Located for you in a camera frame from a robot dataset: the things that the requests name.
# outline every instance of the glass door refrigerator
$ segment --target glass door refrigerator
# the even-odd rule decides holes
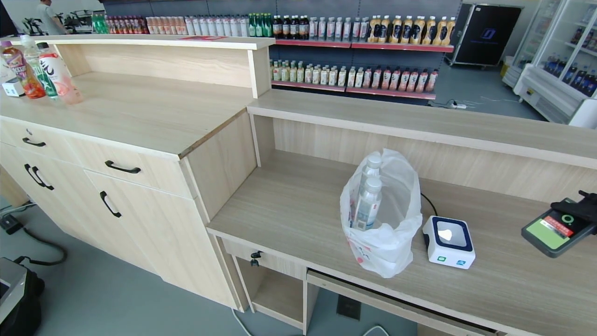
[[[561,10],[561,7],[564,6],[565,2],[565,0],[540,1],[535,16],[527,28],[525,37],[514,55],[514,62],[508,68],[502,79],[509,87],[514,88],[524,66],[533,61],[549,28],[552,26],[552,22],[554,22],[554,17],[559,14],[559,11]]]
[[[562,0],[514,93],[554,123],[597,127],[597,1]]]

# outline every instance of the person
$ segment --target person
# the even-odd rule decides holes
[[[56,13],[50,8],[52,0],[41,0],[37,6],[37,14],[48,29],[48,35],[65,35],[68,30],[64,28]]]

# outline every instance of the small white device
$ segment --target small white device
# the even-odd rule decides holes
[[[7,82],[2,83],[2,88],[8,96],[21,97],[25,95],[25,90],[18,78],[13,78]]]
[[[423,226],[430,262],[468,270],[475,260],[469,226],[459,219],[431,216]]]

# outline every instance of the black cable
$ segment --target black cable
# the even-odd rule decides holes
[[[36,236],[33,232],[27,230],[27,228],[23,228],[23,231],[25,231],[25,233],[27,235],[29,235],[29,237],[37,240],[38,242],[48,245],[48,246],[52,246],[53,248],[60,250],[62,252],[62,257],[60,258],[60,260],[57,260],[57,261],[40,261],[40,260],[31,259],[25,255],[22,255],[14,260],[14,262],[16,262],[17,264],[20,264],[21,262],[23,262],[23,260],[27,259],[27,260],[29,260],[29,262],[31,264],[42,265],[42,266],[54,266],[54,265],[62,264],[63,262],[65,262],[66,258],[69,256],[68,251],[65,248],[63,248],[62,246]]]
[[[438,211],[435,209],[435,205],[433,205],[433,203],[431,202],[431,200],[429,198],[427,198],[427,196],[425,196],[425,194],[421,193],[421,196],[425,197],[425,199],[429,202],[429,204],[431,204],[431,207],[433,208],[433,212],[437,216],[438,215]]]

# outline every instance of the cabinet door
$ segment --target cabinet door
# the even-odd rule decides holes
[[[97,245],[97,242],[91,238],[91,235],[84,230],[80,225],[75,223],[74,218],[69,212],[69,209],[63,205],[58,197],[60,189],[50,190],[48,187],[43,187],[42,182],[35,176],[33,168],[36,167],[37,174],[41,174],[43,167],[36,166],[36,162],[29,161],[21,155],[21,150],[0,143],[0,160],[2,166],[13,177],[13,179],[25,190],[25,192],[33,199],[35,203],[48,215],[64,232],[83,240]]]
[[[155,272],[149,260],[122,229],[121,223],[108,211],[82,167],[27,151],[21,151],[21,156],[35,164],[39,177],[53,187],[51,192],[69,209],[72,218],[63,226],[83,230],[87,236],[80,237],[81,240],[130,264]]]
[[[237,308],[193,200],[86,173],[164,281]]]

